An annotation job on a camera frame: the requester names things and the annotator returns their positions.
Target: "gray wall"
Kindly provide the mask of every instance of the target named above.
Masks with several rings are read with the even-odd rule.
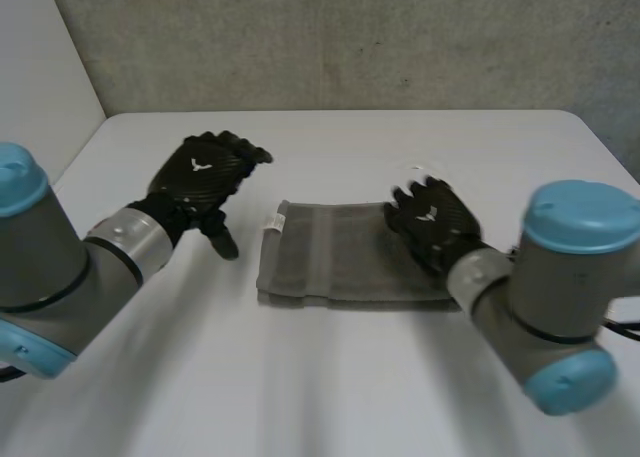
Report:
[[[554,108],[640,177],[639,0],[56,0],[108,115]]]

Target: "logo on robotic hand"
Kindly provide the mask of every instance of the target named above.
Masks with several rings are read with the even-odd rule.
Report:
[[[199,170],[210,169],[211,167],[213,167],[211,164],[198,165],[198,163],[196,162],[196,159],[191,159],[191,165],[193,166],[193,171],[194,172],[197,172]]]
[[[438,215],[438,209],[436,209],[432,205],[431,209],[429,209],[429,212],[427,214],[417,216],[416,220],[421,220],[422,222],[428,222],[428,221],[435,222],[436,221],[436,215]]]

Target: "white table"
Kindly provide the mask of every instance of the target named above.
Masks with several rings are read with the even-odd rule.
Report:
[[[582,121],[556,111],[120,115],[66,171],[58,196],[84,234],[143,196],[183,137],[223,129],[276,158],[225,207],[240,260],[223,262],[204,237],[186,235],[167,268],[59,379],[0,386],[1,455],[637,454],[640,346],[608,331],[602,341],[619,363],[618,389],[578,416],[550,418],[462,315],[256,301],[261,225],[285,198],[375,202],[430,172],[450,181],[487,240],[506,250],[543,183],[596,180],[640,196]],[[640,315],[627,307],[622,314]]]

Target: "folded towel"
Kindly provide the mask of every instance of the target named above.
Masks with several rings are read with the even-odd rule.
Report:
[[[276,306],[457,309],[386,227],[382,204],[283,201],[265,228],[256,286]]]

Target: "black ring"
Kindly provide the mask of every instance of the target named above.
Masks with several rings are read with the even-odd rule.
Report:
[[[586,344],[591,342],[595,338],[595,334],[585,335],[582,337],[562,337],[560,335],[548,334],[540,329],[536,329],[531,325],[527,324],[524,320],[518,317],[515,312],[511,311],[511,317],[513,320],[524,330],[526,330],[531,335],[538,337],[543,340],[548,340],[549,342],[555,342],[556,344],[563,345],[578,345],[578,344]]]
[[[90,236],[84,239],[85,242],[89,242],[90,244],[95,244],[98,247],[102,247],[103,249],[111,252],[115,255],[120,261],[129,269],[129,272],[133,275],[133,278],[136,279],[136,284],[138,284],[138,289],[142,287],[144,283],[144,278],[142,277],[142,272],[136,265],[136,263],[127,255],[127,253],[122,250],[117,245],[114,245],[112,242],[108,240],[104,240],[100,237]]]
[[[89,258],[89,254],[87,253],[84,268],[73,280],[73,282],[71,282],[67,287],[59,292],[56,292],[53,295],[50,295],[49,297],[45,297],[44,299],[32,302],[31,304],[20,305],[18,307],[0,307],[0,312],[3,312],[5,314],[21,314],[24,312],[33,312],[34,310],[40,310],[48,307],[51,304],[55,304],[70,293],[74,292],[78,287],[80,287],[80,285],[84,282],[84,279],[86,279],[87,275],[89,275],[89,270],[91,270],[91,259]]]

